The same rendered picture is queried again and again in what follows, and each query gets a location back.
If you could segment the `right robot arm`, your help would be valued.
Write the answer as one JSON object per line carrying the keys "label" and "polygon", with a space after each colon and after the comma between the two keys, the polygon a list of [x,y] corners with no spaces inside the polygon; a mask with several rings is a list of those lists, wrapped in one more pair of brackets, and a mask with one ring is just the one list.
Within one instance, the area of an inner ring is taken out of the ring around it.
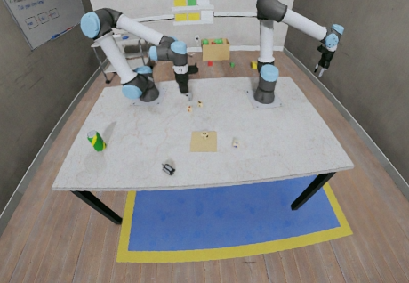
{"label": "right robot arm", "polygon": [[188,64],[186,44],[178,41],[174,36],[165,36],[152,28],[140,24],[126,17],[124,13],[114,9],[101,8],[88,12],[82,17],[82,31],[86,36],[92,38],[94,42],[100,44],[100,47],[121,78],[124,96],[131,100],[140,98],[143,102],[156,100],[159,97],[159,91],[156,89],[151,67],[138,67],[133,72],[115,38],[112,36],[112,28],[125,30],[154,44],[155,46],[152,46],[149,50],[150,59],[153,61],[173,61],[173,65],[176,67]]}

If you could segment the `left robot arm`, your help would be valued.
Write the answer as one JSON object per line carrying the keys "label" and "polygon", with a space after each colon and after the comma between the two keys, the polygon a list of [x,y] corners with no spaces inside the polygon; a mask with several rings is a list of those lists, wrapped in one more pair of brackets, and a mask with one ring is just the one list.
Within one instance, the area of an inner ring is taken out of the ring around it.
{"label": "left robot arm", "polygon": [[275,99],[274,91],[278,78],[278,69],[274,66],[275,58],[272,56],[274,21],[283,22],[329,48],[339,43],[344,27],[336,24],[331,28],[319,26],[289,10],[287,5],[278,0],[257,0],[256,3],[257,19],[260,21],[260,57],[257,63],[260,79],[253,98],[259,103],[270,104]]}

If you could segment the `green and yellow drink can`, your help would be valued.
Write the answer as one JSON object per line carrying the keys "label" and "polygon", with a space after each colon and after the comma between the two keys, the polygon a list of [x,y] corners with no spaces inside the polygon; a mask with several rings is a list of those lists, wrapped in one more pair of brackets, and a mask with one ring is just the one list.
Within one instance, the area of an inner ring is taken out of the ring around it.
{"label": "green and yellow drink can", "polygon": [[91,130],[87,134],[87,139],[96,151],[103,151],[106,148],[106,143],[103,141],[99,132],[97,132],[96,130]]}

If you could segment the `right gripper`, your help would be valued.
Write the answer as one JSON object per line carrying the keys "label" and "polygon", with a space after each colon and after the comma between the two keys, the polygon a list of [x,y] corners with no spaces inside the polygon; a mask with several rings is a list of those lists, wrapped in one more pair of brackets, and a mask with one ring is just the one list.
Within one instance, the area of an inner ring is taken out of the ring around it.
{"label": "right gripper", "polygon": [[188,75],[195,74],[198,72],[197,64],[196,66],[195,65],[188,66],[187,64],[186,66],[183,66],[183,67],[174,66],[172,68],[174,69],[175,80],[179,86],[180,93],[188,96],[188,101],[192,101],[191,92],[188,91],[188,81],[189,81]]}

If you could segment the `tan flat mat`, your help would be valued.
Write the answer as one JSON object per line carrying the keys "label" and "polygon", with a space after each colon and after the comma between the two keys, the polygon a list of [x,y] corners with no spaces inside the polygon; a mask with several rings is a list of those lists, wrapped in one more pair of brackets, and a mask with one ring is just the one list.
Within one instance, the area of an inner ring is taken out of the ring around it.
{"label": "tan flat mat", "polygon": [[202,132],[192,132],[190,151],[217,152],[217,132],[207,132],[209,137],[205,140]]}

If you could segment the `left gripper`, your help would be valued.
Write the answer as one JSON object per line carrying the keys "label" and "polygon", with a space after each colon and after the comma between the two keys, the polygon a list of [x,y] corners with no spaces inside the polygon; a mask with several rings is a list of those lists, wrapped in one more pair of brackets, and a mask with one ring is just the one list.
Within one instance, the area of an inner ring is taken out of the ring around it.
{"label": "left gripper", "polygon": [[[322,47],[322,48],[321,48]],[[337,48],[337,45],[334,48],[329,48],[327,46],[323,47],[322,44],[317,48],[318,51],[322,53],[321,59],[319,60],[318,64],[316,64],[316,67],[314,69],[314,73],[317,72],[317,68],[320,65],[322,68],[319,72],[319,77],[322,76],[324,69],[328,69],[330,66],[330,61],[333,58],[333,55],[335,53],[335,50]]]}

